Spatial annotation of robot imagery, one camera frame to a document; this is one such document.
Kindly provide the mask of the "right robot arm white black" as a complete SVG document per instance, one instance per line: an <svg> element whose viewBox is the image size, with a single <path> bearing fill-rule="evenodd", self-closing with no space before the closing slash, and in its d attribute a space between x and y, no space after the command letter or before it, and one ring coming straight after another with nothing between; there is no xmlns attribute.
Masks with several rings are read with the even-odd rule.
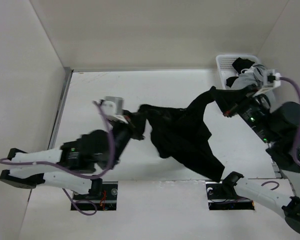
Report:
<svg viewBox="0 0 300 240"><path fill-rule="evenodd" d="M246 197L277 213L300 234L300 102L288 101L273 112L258 101L257 89L247 86L226 90L218 106L226 117L239 115L248 126L268 143L265 150L292 184L295 195L286 196L266 190L241 173L231 172L222 181L228 198Z"/></svg>

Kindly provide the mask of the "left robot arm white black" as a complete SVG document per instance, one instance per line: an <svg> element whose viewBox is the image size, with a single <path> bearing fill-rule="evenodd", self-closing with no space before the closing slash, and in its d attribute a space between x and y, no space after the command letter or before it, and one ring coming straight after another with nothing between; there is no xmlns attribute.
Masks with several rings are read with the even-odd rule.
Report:
<svg viewBox="0 0 300 240"><path fill-rule="evenodd" d="M0 181L20 189L46 185L98 199L103 180L96 168L112 170L131 139L144 139L146 117L125 110L123 120L111 120L109 124L110 132L97 129L59 148L33 153L10 149L1 163L11 169L2 170Z"/></svg>

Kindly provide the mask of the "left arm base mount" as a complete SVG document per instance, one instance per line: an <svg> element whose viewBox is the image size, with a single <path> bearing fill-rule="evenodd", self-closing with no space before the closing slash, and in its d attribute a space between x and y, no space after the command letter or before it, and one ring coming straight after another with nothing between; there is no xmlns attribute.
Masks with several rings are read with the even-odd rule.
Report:
<svg viewBox="0 0 300 240"><path fill-rule="evenodd" d="M73 194L71 199L80 211L87 214L95 211L116 211L118 187L117 181L106 181L102 183L99 195Z"/></svg>

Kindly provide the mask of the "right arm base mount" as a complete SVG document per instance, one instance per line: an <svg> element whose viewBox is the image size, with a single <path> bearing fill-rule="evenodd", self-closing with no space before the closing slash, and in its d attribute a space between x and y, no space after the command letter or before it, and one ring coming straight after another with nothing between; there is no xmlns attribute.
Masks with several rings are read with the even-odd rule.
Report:
<svg viewBox="0 0 300 240"><path fill-rule="evenodd" d="M254 211L254 202L242 196L228 193L221 183L207 182L207 204L210 211Z"/></svg>

